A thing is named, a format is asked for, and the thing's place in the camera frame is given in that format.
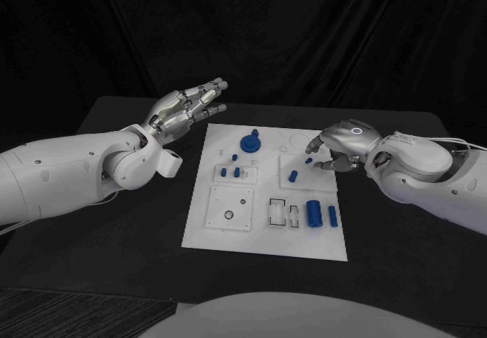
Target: white board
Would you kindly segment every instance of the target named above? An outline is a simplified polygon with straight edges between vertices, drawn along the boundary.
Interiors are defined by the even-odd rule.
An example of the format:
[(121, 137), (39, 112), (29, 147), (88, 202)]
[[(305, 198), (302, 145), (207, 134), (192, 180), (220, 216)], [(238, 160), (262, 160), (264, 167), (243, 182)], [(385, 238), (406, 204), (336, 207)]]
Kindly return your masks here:
[[(241, 139), (253, 129), (262, 146), (255, 153), (245, 153)], [(304, 153), (318, 133), (320, 130), (207, 125), (181, 247), (347, 261), (334, 172), (313, 166), (331, 159), (330, 151), (321, 147), (317, 154)], [(304, 163), (308, 157), (313, 162)], [(235, 177), (236, 167), (249, 175)], [(225, 177), (222, 168), (228, 168)], [(294, 183), (288, 180), (292, 170), (298, 171)], [(285, 201), (279, 215), (287, 219), (285, 226), (269, 225), (271, 199)], [(310, 200), (318, 200), (321, 205), (323, 226), (315, 228), (307, 225)], [(290, 214), (291, 206), (297, 206), (297, 216)], [(328, 206), (336, 208), (337, 227), (330, 225)], [(298, 228), (290, 226), (291, 217), (297, 218)]]

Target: gray fingertip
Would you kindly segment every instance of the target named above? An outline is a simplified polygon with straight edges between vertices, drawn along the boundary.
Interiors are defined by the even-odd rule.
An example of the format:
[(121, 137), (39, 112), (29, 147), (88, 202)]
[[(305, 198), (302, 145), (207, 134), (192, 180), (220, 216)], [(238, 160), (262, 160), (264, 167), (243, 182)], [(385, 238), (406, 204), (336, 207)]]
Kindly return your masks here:
[(219, 82), (219, 83), (217, 83), (217, 88), (219, 88), (220, 90), (228, 89), (228, 82), (226, 82), (226, 81)]

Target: robotic hand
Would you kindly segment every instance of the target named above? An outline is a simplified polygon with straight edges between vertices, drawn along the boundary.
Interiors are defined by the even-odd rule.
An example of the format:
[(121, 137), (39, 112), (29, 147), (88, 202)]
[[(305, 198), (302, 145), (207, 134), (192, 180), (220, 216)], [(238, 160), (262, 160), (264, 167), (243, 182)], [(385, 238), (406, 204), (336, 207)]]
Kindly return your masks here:
[(228, 87), (220, 78), (168, 93), (141, 125), (30, 142), (0, 154), (0, 225), (63, 215), (119, 190), (138, 189), (156, 172), (174, 177), (181, 158), (163, 147), (194, 122), (226, 110), (206, 108)]
[[(436, 142), (462, 143), (449, 152)], [(307, 154), (320, 146), (333, 161), (314, 164), (323, 170), (351, 172), (364, 166), (383, 194), (415, 204), (435, 216), (487, 234), (487, 149), (461, 139), (425, 138), (395, 132), (380, 136), (373, 127), (346, 120), (311, 140)]]

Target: black table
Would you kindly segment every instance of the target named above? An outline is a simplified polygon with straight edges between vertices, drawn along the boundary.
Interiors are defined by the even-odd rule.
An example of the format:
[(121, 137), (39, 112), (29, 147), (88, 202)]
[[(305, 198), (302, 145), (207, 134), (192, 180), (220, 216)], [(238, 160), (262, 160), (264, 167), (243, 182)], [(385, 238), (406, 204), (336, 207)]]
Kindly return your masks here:
[[(102, 97), (79, 134), (143, 122), (156, 99)], [(157, 174), (102, 206), (17, 230), (0, 257), (0, 286), (199, 303), (243, 292), (300, 292), (357, 301), (418, 320), (487, 324), (487, 237), (389, 200), (366, 173), (337, 173), (349, 262), (180, 247), (206, 123), (321, 130), (341, 119), (447, 136), (431, 113), (229, 104), (170, 149), (177, 177)]]

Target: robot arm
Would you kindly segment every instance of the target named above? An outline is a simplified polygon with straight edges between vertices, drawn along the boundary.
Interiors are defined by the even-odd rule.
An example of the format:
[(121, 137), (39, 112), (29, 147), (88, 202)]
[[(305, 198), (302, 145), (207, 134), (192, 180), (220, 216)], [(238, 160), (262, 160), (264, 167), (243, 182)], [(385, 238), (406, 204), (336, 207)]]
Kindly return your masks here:
[(141, 125), (117, 132), (30, 142), (0, 154), (0, 225), (63, 215), (119, 190), (138, 189), (156, 172), (174, 177), (183, 159), (168, 149), (190, 125), (226, 110), (206, 108), (228, 83), (168, 93)]
[(334, 160), (314, 166), (350, 172), (363, 164), (393, 201), (415, 204), (436, 217), (487, 234), (485, 149), (448, 152), (432, 140), (399, 132), (382, 138), (357, 120), (327, 128), (311, 140), (307, 153), (317, 152), (321, 144)]

